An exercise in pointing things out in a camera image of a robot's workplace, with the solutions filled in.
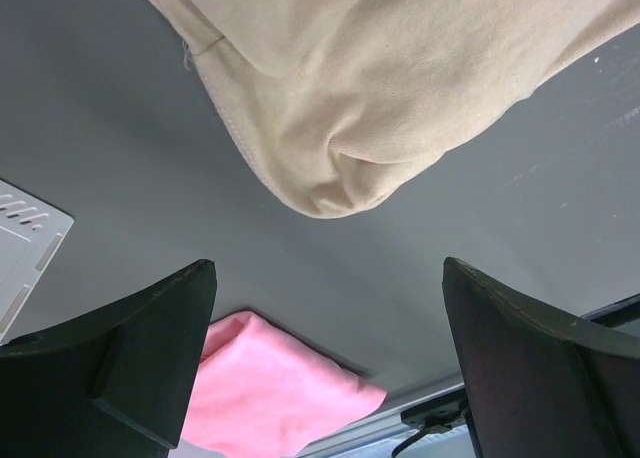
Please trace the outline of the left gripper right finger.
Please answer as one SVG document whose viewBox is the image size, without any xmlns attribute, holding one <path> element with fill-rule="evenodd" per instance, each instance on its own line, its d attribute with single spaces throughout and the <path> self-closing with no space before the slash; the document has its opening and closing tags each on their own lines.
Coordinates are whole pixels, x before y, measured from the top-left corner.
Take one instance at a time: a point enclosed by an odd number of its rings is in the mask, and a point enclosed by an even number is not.
<svg viewBox="0 0 640 458">
<path fill-rule="evenodd" d="M 638 338 L 456 258 L 442 287 L 483 456 L 638 456 Z"/>
</svg>

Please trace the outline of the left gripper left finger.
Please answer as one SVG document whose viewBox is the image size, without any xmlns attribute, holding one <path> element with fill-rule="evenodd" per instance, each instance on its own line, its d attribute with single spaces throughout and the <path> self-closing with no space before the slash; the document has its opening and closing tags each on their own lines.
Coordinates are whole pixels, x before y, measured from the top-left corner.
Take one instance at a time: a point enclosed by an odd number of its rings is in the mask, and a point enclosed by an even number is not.
<svg viewBox="0 0 640 458">
<path fill-rule="evenodd" d="M 166 457 L 180 441 L 217 290 L 198 260 L 1 347 L 4 457 Z"/>
</svg>

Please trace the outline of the beige t shirt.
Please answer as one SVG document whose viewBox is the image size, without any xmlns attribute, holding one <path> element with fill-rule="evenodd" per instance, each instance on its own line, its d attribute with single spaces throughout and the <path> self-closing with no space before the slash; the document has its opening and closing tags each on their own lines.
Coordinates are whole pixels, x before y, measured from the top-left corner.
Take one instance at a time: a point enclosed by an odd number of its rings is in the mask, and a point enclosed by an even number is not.
<svg viewBox="0 0 640 458">
<path fill-rule="evenodd" d="M 148 0 L 260 181 L 370 210 L 639 21 L 639 0 Z"/>
</svg>

